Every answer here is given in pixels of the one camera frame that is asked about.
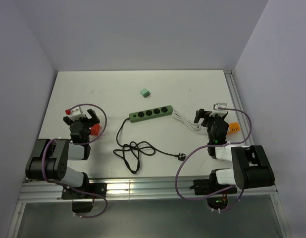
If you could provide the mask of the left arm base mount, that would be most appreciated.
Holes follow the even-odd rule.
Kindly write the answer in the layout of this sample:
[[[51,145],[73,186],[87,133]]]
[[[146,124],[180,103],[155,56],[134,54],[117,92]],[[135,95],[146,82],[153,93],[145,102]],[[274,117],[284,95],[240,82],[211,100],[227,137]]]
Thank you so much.
[[[78,214],[89,214],[96,198],[105,198],[107,184],[103,182],[91,183],[87,191],[81,193],[70,188],[64,188],[61,199],[72,201],[72,211]]]

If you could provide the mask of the red cube socket adapter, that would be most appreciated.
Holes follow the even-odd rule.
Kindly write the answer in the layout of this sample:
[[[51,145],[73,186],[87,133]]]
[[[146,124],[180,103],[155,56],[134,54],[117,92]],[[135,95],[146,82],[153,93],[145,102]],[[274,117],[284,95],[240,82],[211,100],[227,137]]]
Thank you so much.
[[[99,132],[100,132],[100,128],[101,128],[101,126],[100,126],[99,123],[97,123],[97,124],[93,125],[92,127],[90,127],[91,135],[92,136],[97,136],[99,134]]]

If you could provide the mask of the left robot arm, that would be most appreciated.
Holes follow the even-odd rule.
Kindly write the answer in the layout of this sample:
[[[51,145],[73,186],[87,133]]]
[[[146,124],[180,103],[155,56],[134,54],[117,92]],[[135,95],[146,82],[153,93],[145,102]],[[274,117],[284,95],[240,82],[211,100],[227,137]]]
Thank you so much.
[[[100,119],[94,110],[88,109],[87,112],[90,118],[78,107],[63,118],[70,129],[69,139],[36,141],[25,167],[26,178],[58,182],[73,187],[73,192],[80,198],[89,196],[91,185],[87,174],[68,166],[69,160],[87,160],[90,155],[92,127],[98,126]]]

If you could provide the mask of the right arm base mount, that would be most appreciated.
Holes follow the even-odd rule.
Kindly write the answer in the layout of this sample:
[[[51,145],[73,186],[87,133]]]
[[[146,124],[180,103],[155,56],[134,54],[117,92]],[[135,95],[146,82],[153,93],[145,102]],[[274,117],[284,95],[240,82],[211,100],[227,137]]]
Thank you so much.
[[[211,173],[207,179],[195,179],[190,189],[194,190],[196,196],[208,195],[229,185],[219,184],[215,173]],[[236,194],[237,188],[231,188],[220,192],[221,197],[207,198],[207,204],[211,209],[225,209],[228,206],[228,194]]]

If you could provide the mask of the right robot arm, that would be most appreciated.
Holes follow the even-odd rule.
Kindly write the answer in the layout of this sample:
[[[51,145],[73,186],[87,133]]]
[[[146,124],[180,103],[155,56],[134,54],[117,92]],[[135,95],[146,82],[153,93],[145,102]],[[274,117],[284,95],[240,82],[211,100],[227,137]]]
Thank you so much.
[[[200,194],[220,193],[224,188],[233,185],[230,193],[236,189],[270,187],[275,185],[275,176],[261,145],[241,146],[229,144],[226,136],[229,124],[225,121],[228,112],[218,110],[210,112],[196,111],[194,123],[203,119],[201,126],[207,130],[209,143],[208,154],[215,160],[232,163],[230,169],[215,169],[208,179],[197,179],[194,185],[203,191]]]

